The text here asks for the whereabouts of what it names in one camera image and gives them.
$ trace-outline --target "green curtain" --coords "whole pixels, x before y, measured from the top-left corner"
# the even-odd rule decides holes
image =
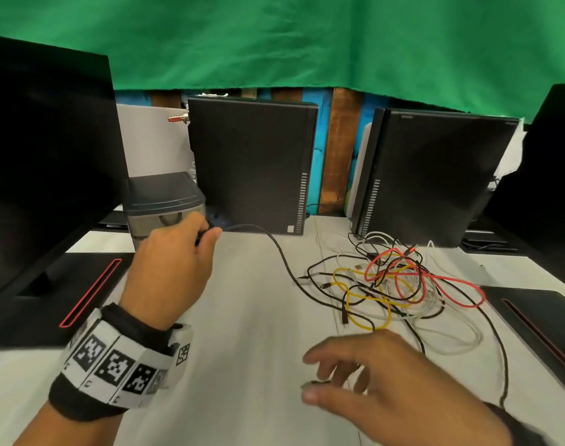
[[[349,87],[531,119],[565,0],[0,0],[0,35],[107,54],[116,89]]]

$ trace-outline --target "computer tower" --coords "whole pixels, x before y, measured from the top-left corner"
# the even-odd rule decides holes
[[[209,221],[302,235],[317,105],[232,97],[188,102]]]
[[[353,233],[457,247],[518,119],[377,109],[351,217]]]

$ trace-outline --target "container lid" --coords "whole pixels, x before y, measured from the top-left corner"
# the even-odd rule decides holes
[[[204,194],[187,172],[130,177],[123,185],[123,211],[128,216],[159,215],[204,203]]]

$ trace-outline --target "left hand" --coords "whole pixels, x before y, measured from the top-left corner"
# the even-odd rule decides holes
[[[208,227],[204,216],[192,212],[177,225],[152,230],[134,257],[119,304],[145,324],[168,330],[200,298],[212,274],[222,229]]]

